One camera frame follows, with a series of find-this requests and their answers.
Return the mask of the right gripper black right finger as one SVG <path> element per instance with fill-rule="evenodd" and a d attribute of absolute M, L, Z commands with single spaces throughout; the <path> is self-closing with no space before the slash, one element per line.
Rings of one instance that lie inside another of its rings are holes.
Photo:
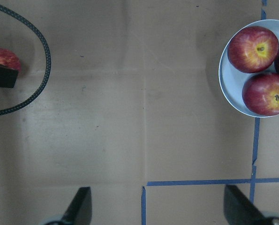
<path fill-rule="evenodd" d="M 279 217 L 265 216 L 236 185 L 224 188 L 224 216 L 230 225 L 279 225 Z"/>

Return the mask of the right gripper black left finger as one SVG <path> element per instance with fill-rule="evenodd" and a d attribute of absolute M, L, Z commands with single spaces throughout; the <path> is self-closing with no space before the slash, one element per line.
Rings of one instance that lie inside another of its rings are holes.
<path fill-rule="evenodd" d="M 89 225 L 92 219 L 90 187 L 80 187 L 60 219 L 61 225 Z"/>

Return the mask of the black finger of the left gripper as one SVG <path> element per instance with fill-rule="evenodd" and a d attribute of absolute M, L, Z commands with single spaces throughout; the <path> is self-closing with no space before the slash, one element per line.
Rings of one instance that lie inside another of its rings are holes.
<path fill-rule="evenodd" d="M 18 70 L 0 64 L 0 87 L 14 88 L 18 77 Z"/>

